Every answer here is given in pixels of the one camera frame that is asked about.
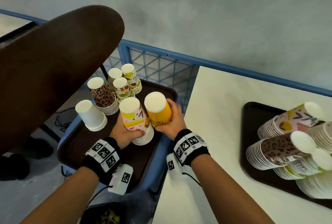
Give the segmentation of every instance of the gray wall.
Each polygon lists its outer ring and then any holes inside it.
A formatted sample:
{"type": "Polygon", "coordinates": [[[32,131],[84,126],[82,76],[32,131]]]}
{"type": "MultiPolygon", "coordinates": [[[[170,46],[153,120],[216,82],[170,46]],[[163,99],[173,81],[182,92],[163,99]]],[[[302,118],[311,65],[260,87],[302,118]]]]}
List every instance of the gray wall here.
{"type": "Polygon", "coordinates": [[[0,0],[49,20],[90,4],[116,9],[124,39],[332,89],[332,0],[0,0]]]}

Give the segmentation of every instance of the black tray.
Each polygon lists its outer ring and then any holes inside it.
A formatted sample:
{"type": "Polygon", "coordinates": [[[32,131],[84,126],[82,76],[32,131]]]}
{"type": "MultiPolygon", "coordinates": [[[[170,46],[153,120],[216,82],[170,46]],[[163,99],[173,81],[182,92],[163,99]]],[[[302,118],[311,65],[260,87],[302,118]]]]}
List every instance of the black tray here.
{"type": "Polygon", "coordinates": [[[257,135],[258,128],[266,121],[283,112],[285,110],[256,102],[249,102],[244,105],[241,124],[241,167],[254,180],[332,209],[331,199],[310,198],[302,193],[294,180],[284,180],[275,174],[272,169],[265,171],[258,170],[248,162],[246,150],[249,146],[259,141],[257,135]]]}
{"type": "MultiPolygon", "coordinates": [[[[144,99],[147,94],[153,91],[159,91],[163,93],[166,98],[170,98],[173,101],[176,101],[178,98],[176,91],[171,88],[149,81],[141,80],[141,82],[143,89],[136,95],[136,97],[140,101],[144,110],[146,110],[144,99]]],[[[91,146],[99,139],[103,139],[110,135],[113,126],[117,122],[118,114],[119,111],[114,115],[106,116],[107,124],[105,128],[100,131],[89,131],[85,127],[83,121],[81,121],[60,145],[57,154],[59,161],[62,164],[77,170],[85,158],[85,153],[91,148],[91,146]]],[[[137,188],[137,186],[139,186],[144,180],[145,172],[152,161],[161,136],[162,133],[155,130],[154,136],[148,144],[138,146],[130,143],[121,151],[123,158],[122,162],[133,167],[133,174],[127,188],[127,193],[135,190],[135,188],[137,188]]],[[[100,178],[100,182],[108,185],[110,183],[110,178],[100,178]]]]}

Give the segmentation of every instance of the table surface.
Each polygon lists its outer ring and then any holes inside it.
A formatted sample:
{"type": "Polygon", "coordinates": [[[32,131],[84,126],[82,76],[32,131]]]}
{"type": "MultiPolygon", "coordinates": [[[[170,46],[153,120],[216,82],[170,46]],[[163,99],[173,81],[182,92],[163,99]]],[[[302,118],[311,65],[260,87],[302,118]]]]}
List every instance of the table surface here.
{"type": "Polygon", "coordinates": [[[14,16],[9,16],[5,14],[0,14],[0,37],[18,29],[31,21],[17,18],[14,16]]]}
{"type": "MultiPolygon", "coordinates": [[[[330,223],[331,209],[257,182],[241,169],[241,112],[250,101],[285,110],[312,101],[321,105],[331,120],[332,98],[200,67],[185,115],[187,127],[207,142],[211,156],[275,223],[330,223]]],[[[193,175],[190,167],[186,170],[193,175]]],[[[153,218],[153,224],[159,223],[217,220],[202,189],[191,178],[171,180],[167,174],[153,218]]]]}

